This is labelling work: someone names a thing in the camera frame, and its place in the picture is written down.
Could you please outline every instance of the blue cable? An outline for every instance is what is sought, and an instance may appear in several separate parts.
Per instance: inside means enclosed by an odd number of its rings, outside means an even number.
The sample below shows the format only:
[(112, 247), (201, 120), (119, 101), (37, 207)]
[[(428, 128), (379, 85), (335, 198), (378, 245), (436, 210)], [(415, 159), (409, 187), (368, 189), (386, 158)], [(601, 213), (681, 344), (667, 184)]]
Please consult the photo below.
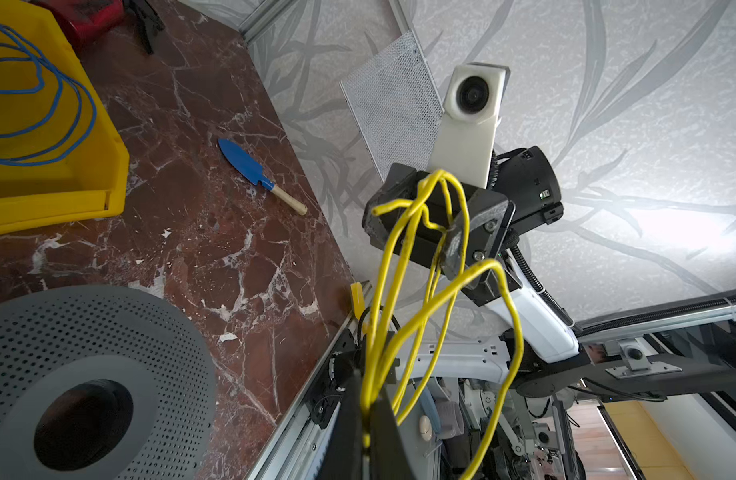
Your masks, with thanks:
[[(7, 25), (0, 24), (0, 33), (3, 33), (5, 36), (8, 37), (12, 42), (14, 42), (16, 45), (7, 44), (7, 43), (0, 43), (0, 48), (9, 48), (11, 50), (16, 50), (20, 53), (24, 53), (27, 56), (26, 57), (2, 57), (0, 58), (0, 62), (32, 62), (35, 64), (36, 68), (36, 77), (38, 80), (37, 86), (34, 88), (24, 88), (20, 90), (0, 90), (0, 94), (6, 94), (6, 95), (18, 95), (18, 94), (33, 94), (38, 91), (41, 91), (46, 86), (46, 82), (43, 79), (42, 70), (48, 70), (49, 72), (53, 73), (56, 76), (58, 87), (56, 89), (56, 95), (54, 96), (53, 102), (51, 103), (51, 107), (48, 110), (46, 116), (39, 120), (38, 122), (34, 123), (33, 125), (28, 126), (27, 128), (23, 128), (18, 131), (14, 131), (8, 134), (0, 134), (0, 138), (14, 138), (22, 134), (26, 134), (30, 131), (33, 131), (41, 126), (43, 126), (45, 123), (47, 123), (54, 113), (56, 112), (56, 107), (58, 106), (58, 102), (61, 99), (62, 92), (64, 89), (64, 83), (66, 82), (72, 90), (75, 91), (75, 96), (78, 100), (78, 110), (75, 115), (75, 120), (72, 122), (72, 125), (67, 130), (67, 133), (64, 135), (63, 138), (61, 138), (58, 142), (56, 142), (51, 147), (45, 148), (43, 150), (40, 150), (39, 152), (35, 152), (34, 154), (25, 155), (22, 157), (14, 157), (14, 158), (0, 158), (0, 165), (9, 165), (13, 167), (35, 167), (38, 165), (45, 165), (45, 164), (52, 164), (61, 160), (64, 160), (71, 152), (74, 151), (75, 148), (77, 148), (78, 145), (80, 145), (83, 141), (85, 141), (86, 138), (91, 133), (91, 129), (93, 129), (93, 126), (96, 122), (96, 104), (93, 101), (93, 98), (91, 97), (91, 94), (86, 89), (85, 85), (81, 84), (80, 82), (77, 82), (74, 78), (70, 78), (56, 66), (51, 63), (43, 52), (40, 51), (39, 48), (37, 48), (33, 43), (31, 43), (29, 40), (21, 36), (17, 31), (15, 31), (13, 28), (10, 28)], [(78, 138), (75, 143), (70, 145), (63, 153), (61, 153), (59, 156), (52, 158), (50, 160), (40, 160), (40, 161), (33, 161), (33, 162), (25, 162), (24, 160), (31, 160), (33, 158), (39, 157), (41, 155), (44, 155), (48, 152), (54, 151), (66, 143), (66, 141), (72, 136), (72, 134), (75, 133), (75, 129), (78, 126), (78, 123), (80, 121), (80, 117), (82, 116), (82, 95), (80, 93), (80, 90), (78, 90), (78, 87), (85, 93), (85, 96), (88, 98), (88, 100), (91, 102), (91, 119), (88, 123), (88, 127), (86, 128), (85, 132)]]

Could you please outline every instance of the plastic container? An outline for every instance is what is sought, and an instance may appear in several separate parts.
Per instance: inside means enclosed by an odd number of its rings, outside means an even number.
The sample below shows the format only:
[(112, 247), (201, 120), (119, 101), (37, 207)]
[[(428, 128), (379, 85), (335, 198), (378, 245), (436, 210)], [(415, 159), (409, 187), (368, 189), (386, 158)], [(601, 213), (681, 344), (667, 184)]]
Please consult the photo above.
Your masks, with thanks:
[[(64, 160), (35, 167), (0, 165), (0, 234), (120, 214), (125, 201), (128, 151), (53, 15), (19, 0), (0, 0), (0, 23), (34, 43), (59, 70), (85, 85), (97, 110), (90, 135)], [(0, 42), (8, 42), (2, 33)], [(21, 55), (0, 48), (3, 56)], [(50, 72), (45, 72), (44, 79), (46, 87), (36, 94), (0, 94), (0, 133), (27, 127), (46, 115), (57, 81)], [(0, 88), (30, 88), (35, 84), (33, 63), (0, 63)], [(84, 93), (82, 96), (82, 116), (66, 145), (82, 135), (91, 117), (90, 103)], [(30, 154), (53, 145), (67, 133), (76, 113), (75, 92), (65, 84), (53, 117), (32, 132), (1, 138), (0, 158)]]

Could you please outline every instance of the perforated gray object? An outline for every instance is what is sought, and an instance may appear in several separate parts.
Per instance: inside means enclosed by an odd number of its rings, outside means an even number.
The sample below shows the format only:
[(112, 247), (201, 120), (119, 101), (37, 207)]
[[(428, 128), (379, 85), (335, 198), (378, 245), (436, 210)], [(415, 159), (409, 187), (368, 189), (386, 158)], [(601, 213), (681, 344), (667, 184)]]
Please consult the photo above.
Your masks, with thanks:
[(412, 31), (350, 73), (341, 88), (382, 180), (393, 163), (426, 170), (442, 104)]
[[(90, 465), (48, 468), (38, 459), (36, 429), (45, 427), (48, 407), (81, 384), (123, 386), (132, 402), (130, 424)], [(70, 286), (4, 302), (0, 480), (192, 478), (208, 444), (215, 390), (200, 332), (148, 293)]]

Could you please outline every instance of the red marble surface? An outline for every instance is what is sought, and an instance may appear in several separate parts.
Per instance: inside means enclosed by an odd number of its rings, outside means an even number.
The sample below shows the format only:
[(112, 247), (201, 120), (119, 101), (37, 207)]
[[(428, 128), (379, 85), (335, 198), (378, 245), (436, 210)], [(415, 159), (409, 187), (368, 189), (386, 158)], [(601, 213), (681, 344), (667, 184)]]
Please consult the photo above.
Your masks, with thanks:
[[(169, 0), (155, 55), (131, 22), (81, 60), (131, 154), (122, 215), (0, 236), (0, 302), (107, 283), (161, 296), (204, 335), (218, 405), (198, 478), (243, 478), (349, 310), (352, 275), (241, 36)], [(297, 215), (224, 159), (238, 142)], [(236, 340), (221, 341), (233, 333)]]

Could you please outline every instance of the wooden handle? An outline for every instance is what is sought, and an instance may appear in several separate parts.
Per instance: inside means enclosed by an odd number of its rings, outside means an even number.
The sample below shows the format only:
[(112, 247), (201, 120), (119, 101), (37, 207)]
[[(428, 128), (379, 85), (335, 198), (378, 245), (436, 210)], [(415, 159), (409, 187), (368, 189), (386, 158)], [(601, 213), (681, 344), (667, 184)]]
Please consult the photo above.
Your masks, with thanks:
[(272, 187), (272, 193), (277, 195), (277, 198), (281, 199), (283, 202), (288, 204), (291, 208), (296, 210), (296, 213), (298, 215), (306, 215), (306, 205), (302, 204), (295, 198), (285, 193), (285, 190), (283, 190), (282, 188), (277, 187), (277, 185), (275, 185), (274, 187)]

